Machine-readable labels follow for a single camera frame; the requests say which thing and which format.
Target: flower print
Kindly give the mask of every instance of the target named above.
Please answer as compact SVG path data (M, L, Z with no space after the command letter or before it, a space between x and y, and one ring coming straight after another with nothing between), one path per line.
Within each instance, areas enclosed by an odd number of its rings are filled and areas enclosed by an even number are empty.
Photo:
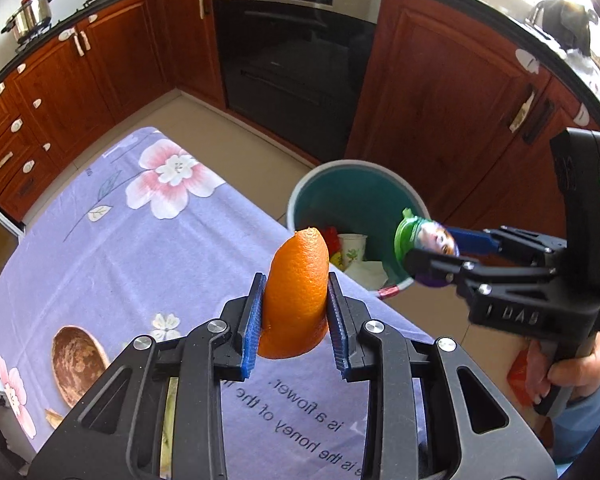
M9 399L9 404L13 413L15 413L20 427L29 438L36 436L36 427L33 424L33 419L25 408L27 403L27 392L24 389L20 372L17 368L12 368L7 373L7 363L0 356L0 380L4 385L4 392Z
M164 316L158 313L151 324L155 328L155 330L151 330L151 336L156 341L166 341L180 337L180 332L176 330L176 327L180 324L180 318L175 317L173 314L169 314L167 319L164 319Z
M169 139L160 139L140 155L146 169L126 188L126 204L138 209L151 202L158 219L175 218L189 203L189 193L206 198L224 180Z

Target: human hand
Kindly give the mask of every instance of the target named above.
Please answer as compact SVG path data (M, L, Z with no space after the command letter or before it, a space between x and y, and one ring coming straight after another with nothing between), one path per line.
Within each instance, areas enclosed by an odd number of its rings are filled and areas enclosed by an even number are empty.
M549 359L541 352L540 343L533 340L526 354L525 388L535 404L545 398L552 384L574 386L571 399L589 397L600 387L600 332L591 354L565 359L549 368Z

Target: pink flower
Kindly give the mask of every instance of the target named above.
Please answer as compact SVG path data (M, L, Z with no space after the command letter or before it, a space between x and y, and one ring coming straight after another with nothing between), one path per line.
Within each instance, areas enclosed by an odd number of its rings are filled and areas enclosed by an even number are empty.
M27 403L27 393L24 389L24 384L20 378L20 372L17 368L12 368L7 373L7 363L0 356L0 380L4 385L4 391L9 399L9 404L13 413L16 414L16 418L20 423L23 431L33 438L36 436L36 427L33 425L33 419L29 412L24 407Z
M224 184L209 168L169 139L160 139L140 155L143 171L126 188L126 204L138 209L151 202L156 218L175 218L189 203L189 193L211 196Z

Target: stainless steel pot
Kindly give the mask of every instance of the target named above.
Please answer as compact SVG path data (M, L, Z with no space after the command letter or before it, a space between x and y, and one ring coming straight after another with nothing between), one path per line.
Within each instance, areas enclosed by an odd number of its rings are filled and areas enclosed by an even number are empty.
M22 6L7 20L1 33L13 31L18 44L51 24L51 0L23 0Z

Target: purple tablecloth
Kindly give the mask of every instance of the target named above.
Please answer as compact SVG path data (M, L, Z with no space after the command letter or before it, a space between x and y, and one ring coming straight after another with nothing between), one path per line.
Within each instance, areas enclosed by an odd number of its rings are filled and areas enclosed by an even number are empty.
M82 327L111 360L136 335L186 335L246 295L288 236L154 128L96 160L44 212L0 277L0 372L33 447L52 432L45 408L68 412L52 375L58 330ZM338 278L372 316L431 340ZM297 358L258 358L251 379L222 390L231 478L360 476L367 385L340 379L328 336ZM317 407L306 409L311 402Z

